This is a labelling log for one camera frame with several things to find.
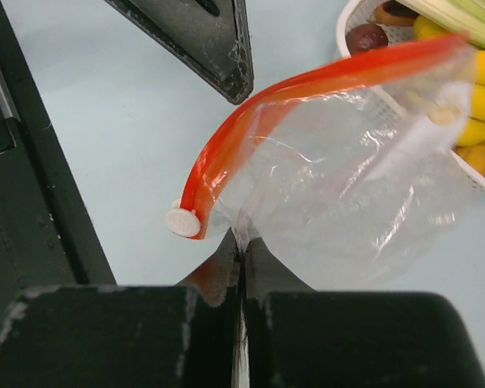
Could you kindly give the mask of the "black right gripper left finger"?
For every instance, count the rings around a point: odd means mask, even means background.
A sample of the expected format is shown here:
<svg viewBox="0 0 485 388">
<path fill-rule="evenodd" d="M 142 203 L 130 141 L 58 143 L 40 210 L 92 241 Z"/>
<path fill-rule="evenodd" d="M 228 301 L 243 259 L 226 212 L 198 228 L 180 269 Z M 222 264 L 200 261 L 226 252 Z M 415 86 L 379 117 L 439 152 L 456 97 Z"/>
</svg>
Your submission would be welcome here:
<svg viewBox="0 0 485 388">
<path fill-rule="evenodd" d="M 0 387 L 236 387 L 240 256 L 226 236 L 174 286 L 44 286 L 0 323 Z"/>
</svg>

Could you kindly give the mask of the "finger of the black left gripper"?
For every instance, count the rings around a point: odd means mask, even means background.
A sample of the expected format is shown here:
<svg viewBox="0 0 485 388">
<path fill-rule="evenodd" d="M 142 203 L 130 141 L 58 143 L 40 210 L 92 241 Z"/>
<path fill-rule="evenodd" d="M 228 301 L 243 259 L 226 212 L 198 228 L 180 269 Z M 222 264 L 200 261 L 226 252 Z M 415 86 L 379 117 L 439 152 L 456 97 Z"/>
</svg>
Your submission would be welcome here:
<svg viewBox="0 0 485 388">
<path fill-rule="evenodd" d="M 253 91 L 244 0 L 109 0 L 108 4 L 229 103 L 239 105 Z"/>
</svg>

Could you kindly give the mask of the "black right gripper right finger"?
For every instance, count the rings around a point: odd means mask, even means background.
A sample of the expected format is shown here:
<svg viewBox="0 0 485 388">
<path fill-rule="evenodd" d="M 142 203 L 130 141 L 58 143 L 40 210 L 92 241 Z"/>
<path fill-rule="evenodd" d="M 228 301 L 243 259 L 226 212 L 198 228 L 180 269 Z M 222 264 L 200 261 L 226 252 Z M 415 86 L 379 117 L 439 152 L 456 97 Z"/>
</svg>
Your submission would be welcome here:
<svg viewBox="0 0 485 388">
<path fill-rule="evenodd" d="M 243 254 L 252 387 L 485 387 L 452 304 L 435 293 L 316 291 L 262 239 Z"/>
</svg>

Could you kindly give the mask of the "clear zip bag red zipper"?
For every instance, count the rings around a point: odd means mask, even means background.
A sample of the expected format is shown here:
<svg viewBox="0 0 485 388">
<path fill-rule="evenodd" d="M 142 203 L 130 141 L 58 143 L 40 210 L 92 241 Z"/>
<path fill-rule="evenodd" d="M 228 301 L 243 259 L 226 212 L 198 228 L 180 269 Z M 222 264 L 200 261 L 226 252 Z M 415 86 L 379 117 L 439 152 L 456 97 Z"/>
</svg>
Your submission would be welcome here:
<svg viewBox="0 0 485 388">
<path fill-rule="evenodd" d="M 262 239 L 308 285 L 360 288 L 405 272 L 461 215 L 471 189 L 449 153 L 470 116 L 475 50 L 460 36 L 333 61 L 270 86 L 209 139 L 167 212 L 178 236 Z M 374 92 L 394 92 L 395 113 Z"/>
</svg>

